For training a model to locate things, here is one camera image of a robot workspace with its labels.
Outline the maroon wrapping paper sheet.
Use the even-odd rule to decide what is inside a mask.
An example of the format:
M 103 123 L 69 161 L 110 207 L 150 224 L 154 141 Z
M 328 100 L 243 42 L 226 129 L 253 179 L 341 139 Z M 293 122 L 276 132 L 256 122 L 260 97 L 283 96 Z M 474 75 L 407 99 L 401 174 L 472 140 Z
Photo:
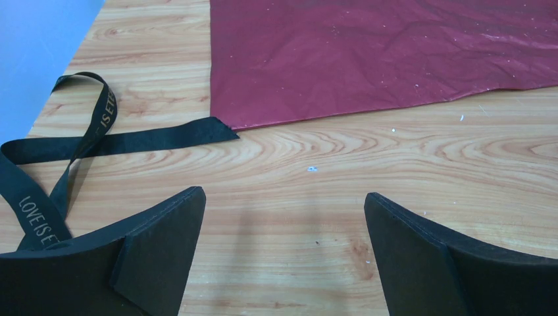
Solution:
M 211 1 L 233 129 L 557 85 L 556 1 Z

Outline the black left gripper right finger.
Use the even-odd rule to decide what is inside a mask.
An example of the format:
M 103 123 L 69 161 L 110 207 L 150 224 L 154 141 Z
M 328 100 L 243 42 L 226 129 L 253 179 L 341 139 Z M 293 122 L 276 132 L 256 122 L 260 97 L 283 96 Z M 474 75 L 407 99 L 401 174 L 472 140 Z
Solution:
M 378 193 L 365 218 L 390 315 L 556 315 L 557 260 L 489 244 Z

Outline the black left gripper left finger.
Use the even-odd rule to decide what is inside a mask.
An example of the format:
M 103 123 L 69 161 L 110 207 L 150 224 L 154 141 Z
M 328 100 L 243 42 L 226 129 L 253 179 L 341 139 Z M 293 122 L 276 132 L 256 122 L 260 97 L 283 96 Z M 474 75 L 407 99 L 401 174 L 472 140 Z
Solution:
M 193 186 L 45 250 L 1 255 L 2 315 L 177 315 L 206 204 Z

